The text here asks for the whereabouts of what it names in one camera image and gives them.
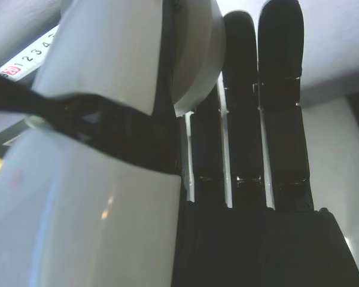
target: measuring tape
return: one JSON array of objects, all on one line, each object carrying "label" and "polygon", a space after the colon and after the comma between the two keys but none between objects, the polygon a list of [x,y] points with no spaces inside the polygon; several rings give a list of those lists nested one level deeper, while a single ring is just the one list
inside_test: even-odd
[{"label": "measuring tape", "polygon": [[44,63],[49,47],[59,25],[50,29],[31,45],[0,67],[0,76],[18,81],[38,69]]}]

